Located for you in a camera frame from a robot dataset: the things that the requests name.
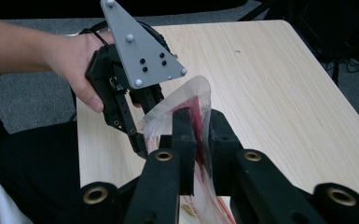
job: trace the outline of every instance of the wooden table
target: wooden table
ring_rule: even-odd
[[[359,115],[285,21],[155,27],[187,68],[161,83],[165,96],[206,77],[212,108],[225,114],[242,145],[266,153],[293,185],[312,192],[335,182],[359,193]],[[133,108],[135,121],[143,117]],[[127,135],[77,102],[81,185],[118,187],[138,176]]]

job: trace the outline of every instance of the finger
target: finger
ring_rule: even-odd
[[[84,84],[82,91],[76,93],[76,90],[74,90],[77,98],[79,98],[79,100],[81,100],[86,106],[88,106],[93,111],[97,113],[103,112],[104,110],[103,101],[95,92],[95,90],[92,88],[92,86],[89,84],[89,82],[88,81],[86,82],[87,83]]]

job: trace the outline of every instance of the black chair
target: black chair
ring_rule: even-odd
[[[359,0],[258,0],[262,4],[239,21],[285,20],[295,28],[320,63],[333,63],[338,85],[339,64],[359,61]]]

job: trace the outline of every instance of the plastic wrap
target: plastic wrap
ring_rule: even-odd
[[[194,195],[181,196],[180,214],[188,223],[235,223],[226,205],[216,197],[212,180],[211,155],[208,149],[208,130],[211,116],[211,88],[205,77],[193,77],[138,123],[145,136],[148,153],[159,148],[159,137],[172,134],[173,112],[189,107],[198,143],[194,171]]]

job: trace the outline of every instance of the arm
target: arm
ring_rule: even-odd
[[[108,32],[101,34],[108,42]],[[54,71],[96,112],[104,108],[85,79],[92,53],[102,45],[94,35],[63,36],[0,21],[0,74]]]

